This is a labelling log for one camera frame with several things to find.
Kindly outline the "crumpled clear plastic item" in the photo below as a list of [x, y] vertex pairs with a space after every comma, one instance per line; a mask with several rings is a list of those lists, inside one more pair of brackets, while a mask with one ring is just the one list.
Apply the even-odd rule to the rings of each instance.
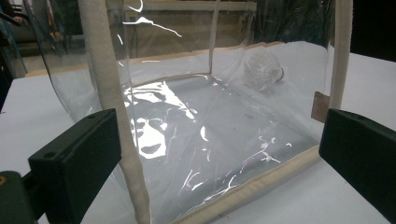
[[253, 53], [244, 63], [242, 80], [245, 85], [256, 91], [263, 91], [284, 76], [278, 58], [270, 51]]

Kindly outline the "brown tag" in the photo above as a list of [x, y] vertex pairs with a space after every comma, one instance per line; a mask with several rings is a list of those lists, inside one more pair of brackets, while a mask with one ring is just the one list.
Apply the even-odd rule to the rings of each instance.
[[311, 118], [324, 123], [329, 109], [330, 97], [319, 91], [314, 94]]

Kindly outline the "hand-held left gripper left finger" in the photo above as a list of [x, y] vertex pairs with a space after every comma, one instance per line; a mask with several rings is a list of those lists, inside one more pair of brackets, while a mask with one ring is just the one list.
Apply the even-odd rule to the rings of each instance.
[[85, 117], [33, 154], [31, 174], [49, 222], [79, 224], [120, 159], [115, 109]]

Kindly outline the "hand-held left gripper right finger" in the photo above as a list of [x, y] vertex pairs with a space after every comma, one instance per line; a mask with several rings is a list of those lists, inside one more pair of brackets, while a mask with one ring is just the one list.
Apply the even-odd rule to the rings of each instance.
[[318, 154], [396, 224], [396, 131], [362, 115], [331, 109]]

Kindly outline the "clear plastic bag beige trim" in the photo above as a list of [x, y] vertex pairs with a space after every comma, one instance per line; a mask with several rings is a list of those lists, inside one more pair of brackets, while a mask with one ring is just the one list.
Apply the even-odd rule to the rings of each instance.
[[[339, 107], [353, 0], [23, 0], [73, 121], [108, 107], [127, 145], [83, 224], [203, 224], [316, 160], [314, 94]], [[244, 63], [270, 51], [263, 91]]]

